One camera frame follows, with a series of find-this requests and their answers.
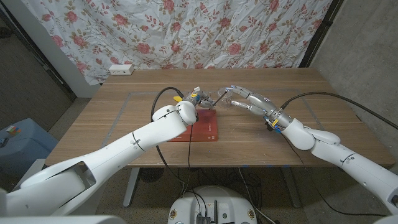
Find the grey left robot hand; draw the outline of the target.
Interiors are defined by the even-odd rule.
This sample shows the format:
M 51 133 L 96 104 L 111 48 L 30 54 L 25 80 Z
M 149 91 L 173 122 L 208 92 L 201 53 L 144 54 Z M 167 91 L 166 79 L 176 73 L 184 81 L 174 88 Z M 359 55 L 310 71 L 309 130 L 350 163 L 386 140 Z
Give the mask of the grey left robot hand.
M 205 93 L 199 86 L 195 87 L 192 92 L 182 98 L 183 101 L 190 102 L 193 106 L 200 106 L 213 110 L 214 100 Z

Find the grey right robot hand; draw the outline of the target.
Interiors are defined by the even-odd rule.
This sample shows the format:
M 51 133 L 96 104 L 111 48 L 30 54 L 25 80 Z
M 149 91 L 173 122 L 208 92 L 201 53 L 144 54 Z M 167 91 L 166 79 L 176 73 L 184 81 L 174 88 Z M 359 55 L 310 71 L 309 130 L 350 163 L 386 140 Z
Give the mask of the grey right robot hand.
M 231 104 L 240 108 L 244 108 L 251 113 L 265 117 L 265 120 L 273 128 L 287 128 L 293 119 L 287 115 L 283 109 L 276 107 L 271 100 L 257 93 L 253 93 L 247 88 L 232 85 L 227 87 L 228 92 L 232 92 L 242 96 L 249 101 L 249 104 L 232 101 Z

